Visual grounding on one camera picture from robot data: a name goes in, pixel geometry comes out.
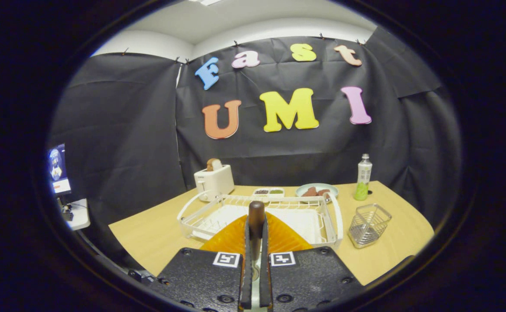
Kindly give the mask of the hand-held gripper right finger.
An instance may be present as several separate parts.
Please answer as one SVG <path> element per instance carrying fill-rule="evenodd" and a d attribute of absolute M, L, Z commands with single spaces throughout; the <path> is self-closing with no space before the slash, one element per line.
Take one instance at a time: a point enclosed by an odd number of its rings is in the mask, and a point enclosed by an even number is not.
<path fill-rule="evenodd" d="M 259 300 L 269 312 L 318 312 L 364 290 L 332 248 L 313 247 L 273 214 L 262 233 Z"/>

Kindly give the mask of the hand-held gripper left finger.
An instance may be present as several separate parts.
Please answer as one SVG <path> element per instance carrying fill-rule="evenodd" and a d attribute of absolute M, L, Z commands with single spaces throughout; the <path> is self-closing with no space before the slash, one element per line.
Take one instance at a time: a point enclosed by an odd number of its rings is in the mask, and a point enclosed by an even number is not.
<path fill-rule="evenodd" d="M 200 312 L 242 312 L 251 307 L 247 215 L 199 249 L 182 247 L 157 276 L 155 291 L 173 304 Z"/>

